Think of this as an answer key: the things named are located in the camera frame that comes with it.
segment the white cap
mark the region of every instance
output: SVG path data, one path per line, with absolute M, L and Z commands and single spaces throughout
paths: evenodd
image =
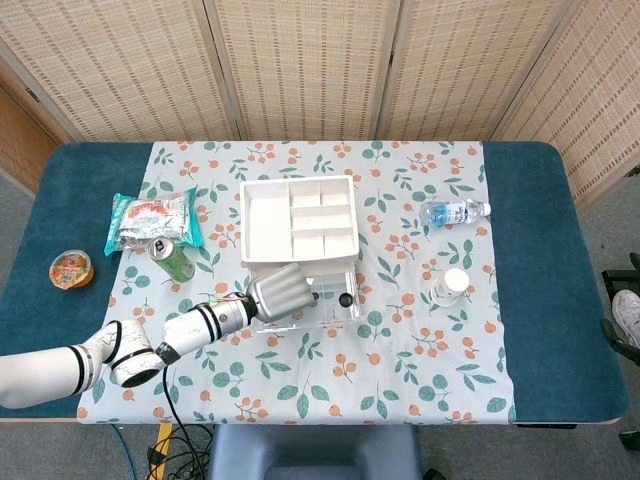
M 444 274 L 444 283 L 454 292 L 464 292 L 469 287 L 469 275 L 459 268 L 450 268 Z

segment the green can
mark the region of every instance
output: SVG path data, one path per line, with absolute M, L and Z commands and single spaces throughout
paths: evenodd
M 168 238 L 154 238 L 149 243 L 149 255 L 176 282 L 186 282 L 196 272 L 182 249 Z

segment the floral tablecloth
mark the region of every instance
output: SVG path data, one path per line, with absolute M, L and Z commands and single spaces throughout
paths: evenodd
M 491 224 L 423 228 L 421 202 L 488 201 L 478 142 L 162 142 L 140 197 L 197 187 L 205 238 L 186 249 L 195 277 L 174 283 L 142 250 L 124 252 L 105 322 L 137 318 L 153 345 L 168 316 L 244 290 L 239 183 L 348 174 L 356 187 L 361 322 L 279 333 L 245 329 L 172 365 L 170 395 L 187 422 L 507 423 L 515 419 Z M 451 308 L 429 287 L 451 266 L 471 285 Z M 82 422 L 171 421 L 160 377 L 135 389 L 107 368 L 78 407 Z

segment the white bottle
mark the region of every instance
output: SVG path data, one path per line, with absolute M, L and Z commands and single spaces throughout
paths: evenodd
M 420 207 L 422 225 L 473 223 L 491 213 L 491 205 L 474 200 L 464 202 L 426 202 Z

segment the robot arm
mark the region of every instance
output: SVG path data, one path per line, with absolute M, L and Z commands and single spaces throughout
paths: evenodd
M 201 303 L 168 320 L 155 350 L 142 326 L 127 320 L 108 323 L 80 345 L 0 357 L 0 406 L 30 407 L 88 390 L 103 363 L 119 385 L 136 387 L 189 352 L 249 326 L 253 318 L 271 323 L 315 300 L 300 267 L 290 264 L 254 279 L 246 295 Z

